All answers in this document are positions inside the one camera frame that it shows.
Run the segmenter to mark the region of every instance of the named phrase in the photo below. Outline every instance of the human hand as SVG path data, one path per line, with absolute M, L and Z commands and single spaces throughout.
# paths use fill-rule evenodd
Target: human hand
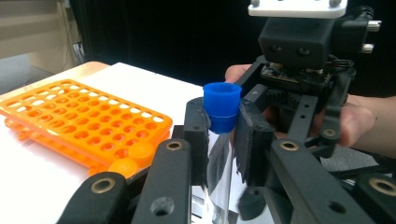
M 225 81 L 234 83 L 251 66 L 251 64 L 237 64 L 230 66 L 225 73 Z M 275 127 L 278 123 L 278 115 L 275 108 L 269 107 L 263 112 L 265 118 Z M 324 112 L 314 117 L 311 129 L 312 134 L 319 131 L 323 121 Z M 346 103 L 341 108 L 341 136 L 338 144 L 344 147 L 351 147 L 358 142 L 359 138 L 370 131 L 375 125 L 375 116 L 372 111 L 361 106 L 360 97 L 348 95 Z M 276 133 L 278 137 L 286 136 L 284 133 Z

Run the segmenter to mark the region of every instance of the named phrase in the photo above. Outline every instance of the plastic vial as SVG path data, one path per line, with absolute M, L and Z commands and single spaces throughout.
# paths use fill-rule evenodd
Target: plastic vial
M 210 118 L 203 223 L 228 223 L 233 167 L 233 128 L 241 87 L 216 82 L 204 86 L 204 109 Z

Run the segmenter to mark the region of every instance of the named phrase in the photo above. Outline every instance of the finger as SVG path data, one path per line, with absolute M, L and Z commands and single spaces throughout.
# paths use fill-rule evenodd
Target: finger
M 279 109 L 274 106 L 267 107 L 264 112 L 265 119 L 275 128 L 277 129 L 278 115 Z
M 282 133 L 282 132 L 274 132 L 274 135 L 275 135 L 276 139 L 282 139 L 282 138 L 288 137 L 288 135 L 286 133 Z
M 373 113 L 358 105 L 346 105 L 341 110 L 341 137 L 339 144 L 350 147 L 374 127 Z
M 251 66 L 251 64 L 237 64 L 227 68 L 225 72 L 225 81 L 236 82 Z

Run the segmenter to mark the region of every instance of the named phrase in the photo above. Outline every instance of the clear tube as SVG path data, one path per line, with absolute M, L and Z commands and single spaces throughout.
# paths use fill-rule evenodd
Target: clear tube
M 203 223 L 228 223 L 233 168 L 232 134 L 209 131 Z

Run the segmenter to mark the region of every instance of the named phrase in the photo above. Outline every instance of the black plastic part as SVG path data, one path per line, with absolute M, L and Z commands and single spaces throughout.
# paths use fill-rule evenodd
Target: black plastic part
M 172 131 L 172 138 L 184 138 L 183 130 L 183 125 L 174 125 L 174 129 Z
M 291 223 L 374 223 L 304 145 L 277 139 L 270 161 L 293 205 Z
M 264 187 L 264 198 L 275 223 L 290 223 L 293 206 L 287 197 Z
M 338 75 L 335 77 L 334 87 L 327 100 L 325 116 L 320 127 L 320 141 L 325 145 L 335 146 L 341 136 L 339 120 L 341 106 L 344 104 L 349 84 L 353 80 L 355 74 L 355 69 L 348 68 L 339 71 Z
M 360 53 L 366 40 L 367 25 L 373 19 L 370 7 L 355 7 L 338 19 L 332 30 L 332 51 Z
M 183 139 L 160 143 L 132 224 L 191 222 L 191 147 Z
M 396 159 L 385 157 L 379 154 L 372 154 L 372 156 L 378 164 L 389 170 L 393 179 L 396 179 Z
M 205 183 L 207 163 L 207 144 L 209 142 L 209 118 L 203 108 L 203 97 L 187 102 L 183 135 L 191 145 L 191 185 L 202 186 Z
M 381 174 L 360 175 L 352 195 L 376 223 L 396 223 L 396 180 Z
M 139 173 L 129 177 L 126 180 L 127 191 L 130 199 L 126 214 L 126 220 L 128 220 L 128 223 L 130 222 L 130 220 L 132 220 L 132 217 L 134 216 L 134 211 L 136 210 L 136 207 L 139 204 L 140 193 L 142 192 L 143 187 L 145 186 L 148 173 L 149 173 L 149 167 L 147 167 L 144 170 L 141 170 Z
M 388 174 L 389 172 L 390 170 L 384 166 L 374 165 L 356 169 L 349 169 L 345 171 L 334 171 L 330 172 L 330 174 L 332 174 L 332 176 L 336 177 L 337 179 L 355 179 L 358 175 L 369 173 Z
M 250 186 L 264 186 L 273 128 L 252 102 L 242 99 L 234 138 L 236 166 Z
M 305 143 L 311 129 L 312 120 L 318 103 L 318 97 L 303 95 L 294 113 L 288 132 L 288 138 Z
M 258 217 L 266 205 L 263 187 L 247 187 L 238 202 L 239 215 L 242 220 Z
M 245 97 L 253 87 L 262 82 L 260 72 L 266 63 L 268 62 L 263 55 L 257 57 L 256 62 L 235 82 L 236 85 L 242 87 L 242 97 Z
M 245 95 L 244 99 L 254 103 L 260 111 L 264 111 L 264 109 L 269 105 L 268 97 L 266 95 L 267 91 L 268 87 L 262 84 L 257 84 Z
M 125 178 L 103 172 L 82 183 L 57 223 L 125 223 L 128 202 Z
M 321 69 L 328 60 L 334 20 L 268 18 L 259 37 L 271 63 Z

